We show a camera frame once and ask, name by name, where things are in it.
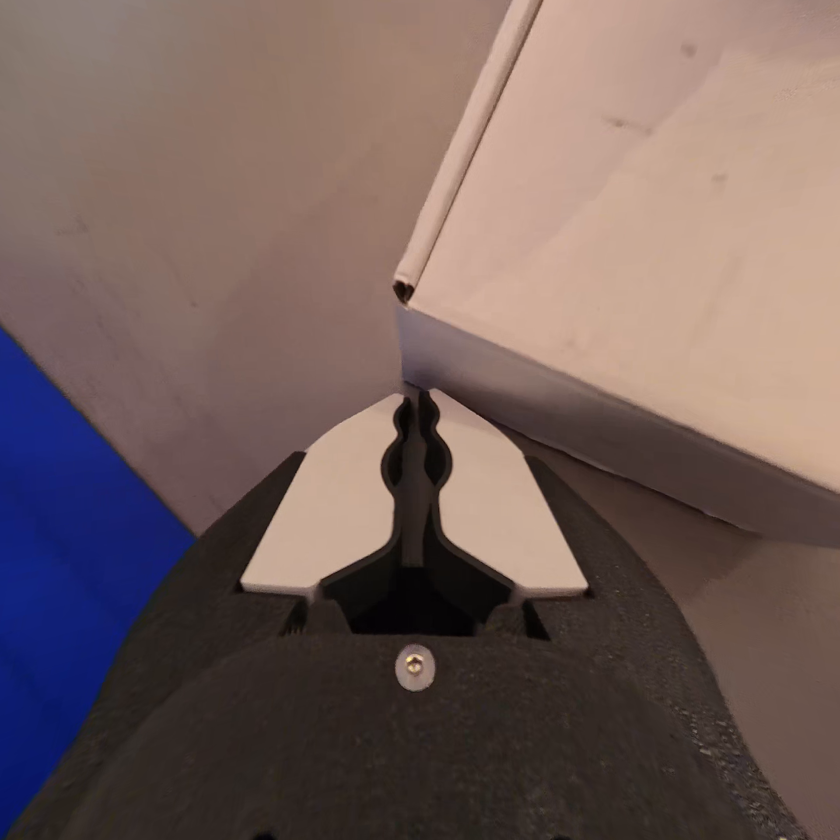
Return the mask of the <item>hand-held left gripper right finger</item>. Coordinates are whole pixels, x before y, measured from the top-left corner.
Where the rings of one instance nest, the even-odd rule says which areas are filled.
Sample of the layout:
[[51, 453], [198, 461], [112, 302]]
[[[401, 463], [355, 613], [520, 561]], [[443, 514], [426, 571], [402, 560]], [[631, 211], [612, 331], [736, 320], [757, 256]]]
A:
[[589, 591], [521, 450], [446, 393], [418, 396], [432, 486], [423, 530], [430, 584], [474, 625], [500, 606]]

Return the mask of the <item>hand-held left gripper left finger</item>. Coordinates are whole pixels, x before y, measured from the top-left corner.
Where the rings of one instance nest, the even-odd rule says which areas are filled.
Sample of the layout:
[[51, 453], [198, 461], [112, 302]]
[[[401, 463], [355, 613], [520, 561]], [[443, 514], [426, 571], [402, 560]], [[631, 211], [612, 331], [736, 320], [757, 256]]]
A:
[[244, 592], [332, 601], [349, 623], [388, 597], [402, 564], [396, 496], [412, 419], [411, 400], [395, 393], [306, 450], [239, 578]]

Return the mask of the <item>white cardboard box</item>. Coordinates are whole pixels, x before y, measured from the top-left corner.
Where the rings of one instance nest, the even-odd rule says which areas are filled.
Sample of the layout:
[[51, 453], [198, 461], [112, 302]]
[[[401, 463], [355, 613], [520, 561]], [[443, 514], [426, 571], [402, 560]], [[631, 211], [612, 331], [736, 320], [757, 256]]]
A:
[[838, 546], [838, 2], [511, 2], [394, 276], [404, 380]]

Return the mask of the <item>blue plastic bin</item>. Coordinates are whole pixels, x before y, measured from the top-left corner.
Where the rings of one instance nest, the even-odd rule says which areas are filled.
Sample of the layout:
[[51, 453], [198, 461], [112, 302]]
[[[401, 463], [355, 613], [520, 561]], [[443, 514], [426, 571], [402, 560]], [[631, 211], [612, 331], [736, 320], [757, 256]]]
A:
[[79, 732], [194, 536], [1, 331], [1, 829]]

